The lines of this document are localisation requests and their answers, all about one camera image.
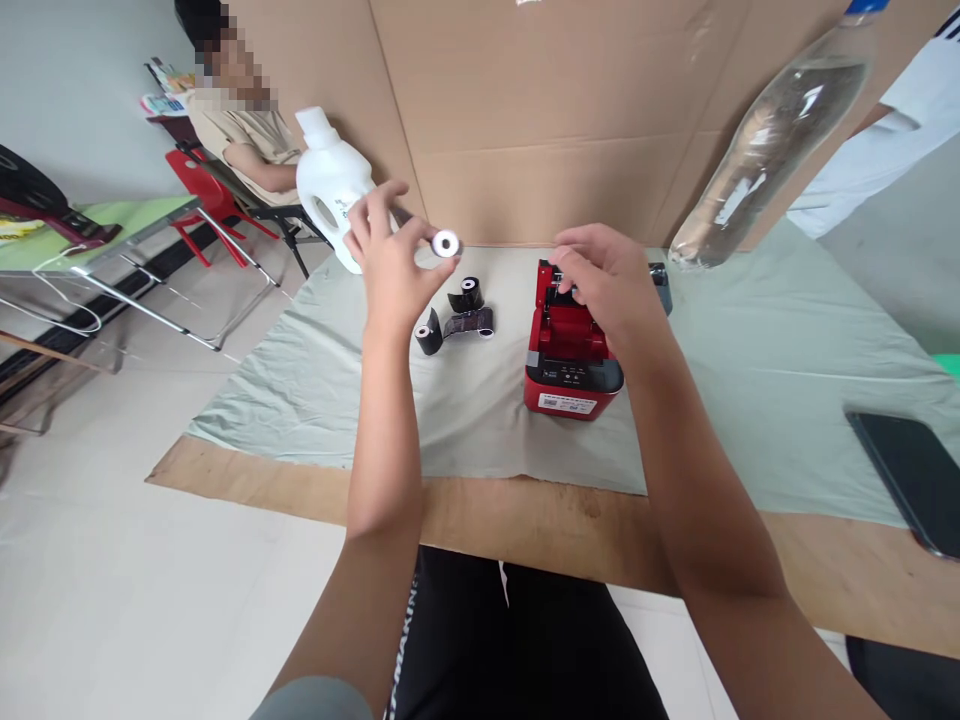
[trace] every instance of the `white spool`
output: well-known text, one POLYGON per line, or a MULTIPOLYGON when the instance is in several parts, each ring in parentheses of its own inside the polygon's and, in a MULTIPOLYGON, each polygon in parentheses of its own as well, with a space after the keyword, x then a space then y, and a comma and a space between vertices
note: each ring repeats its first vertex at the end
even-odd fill
POLYGON ((460 238, 453 230, 441 230, 430 241, 430 247, 433 254, 437 257, 448 258, 459 255, 463 248, 460 245, 460 238))

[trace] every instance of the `bottle cap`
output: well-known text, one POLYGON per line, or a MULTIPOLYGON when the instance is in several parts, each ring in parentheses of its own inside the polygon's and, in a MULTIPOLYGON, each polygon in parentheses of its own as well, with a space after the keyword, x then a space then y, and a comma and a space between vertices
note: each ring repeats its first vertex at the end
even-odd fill
POLYGON ((304 108, 294 114, 303 128, 303 139, 311 150, 323 150, 339 142, 340 135, 330 127, 330 121, 322 108, 304 108))
POLYGON ((853 0, 845 15, 866 15, 872 12, 882 12, 890 0, 853 0))

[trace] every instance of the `wooden board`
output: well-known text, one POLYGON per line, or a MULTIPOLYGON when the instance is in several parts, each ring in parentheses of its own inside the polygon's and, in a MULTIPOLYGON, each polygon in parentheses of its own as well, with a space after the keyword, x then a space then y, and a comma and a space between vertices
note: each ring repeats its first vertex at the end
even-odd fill
MULTIPOLYGON (((343 525, 349 471, 181 437, 147 482, 343 525)), ((677 595, 645 497, 531 478, 429 478, 423 542, 574 577, 677 595)), ((820 628, 960 659, 960 563, 906 530, 762 513, 787 582, 820 628)))

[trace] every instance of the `green table top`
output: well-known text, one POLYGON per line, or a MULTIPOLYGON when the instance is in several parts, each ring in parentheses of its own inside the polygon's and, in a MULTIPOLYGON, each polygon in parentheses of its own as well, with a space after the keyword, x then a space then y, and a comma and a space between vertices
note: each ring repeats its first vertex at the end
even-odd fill
MULTIPOLYGON (((199 203, 193 195, 156 200, 129 200, 80 206, 77 209, 101 225, 119 223, 123 230, 113 240, 93 250, 53 260, 40 271, 43 275, 62 275, 71 268, 89 268, 93 261, 105 261, 120 252, 125 244, 146 240, 171 220, 199 203)), ((0 275, 24 275, 60 255, 70 243, 56 230, 43 227, 24 240, 0 246, 0 275)))

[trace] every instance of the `white detergent bottle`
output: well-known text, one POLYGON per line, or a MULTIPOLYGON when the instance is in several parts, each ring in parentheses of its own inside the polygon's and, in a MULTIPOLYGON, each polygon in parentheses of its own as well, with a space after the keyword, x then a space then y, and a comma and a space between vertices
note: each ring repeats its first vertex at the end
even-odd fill
POLYGON ((344 245, 343 236, 350 230, 347 212, 376 187, 370 163, 340 139, 322 109, 304 108, 296 116, 308 147, 297 163, 300 204, 333 245, 344 267, 359 275, 360 266, 344 245))

